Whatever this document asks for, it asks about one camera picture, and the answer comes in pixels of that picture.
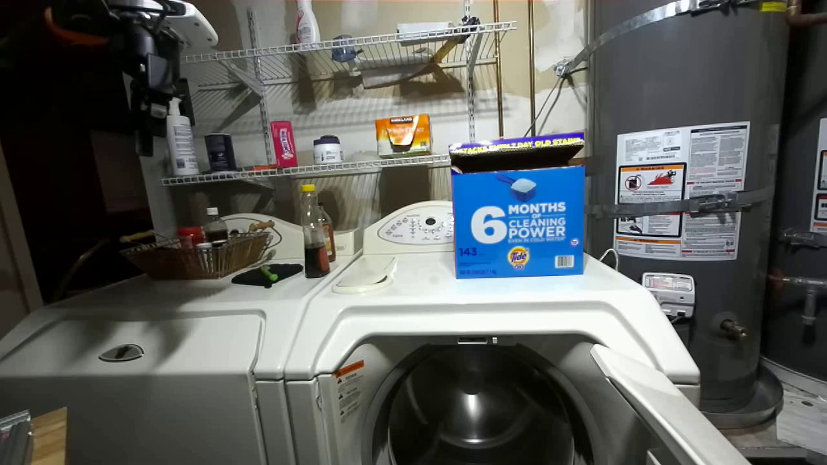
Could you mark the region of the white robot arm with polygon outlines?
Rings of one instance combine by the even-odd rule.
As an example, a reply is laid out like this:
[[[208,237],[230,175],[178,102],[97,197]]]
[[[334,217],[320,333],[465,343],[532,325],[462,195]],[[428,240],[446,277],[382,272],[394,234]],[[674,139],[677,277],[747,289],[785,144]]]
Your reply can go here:
[[[165,135],[165,112],[186,94],[182,57],[221,41],[195,0],[54,0],[42,13],[62,45],[107,51],[128,85],[137,153],[151,159]]]

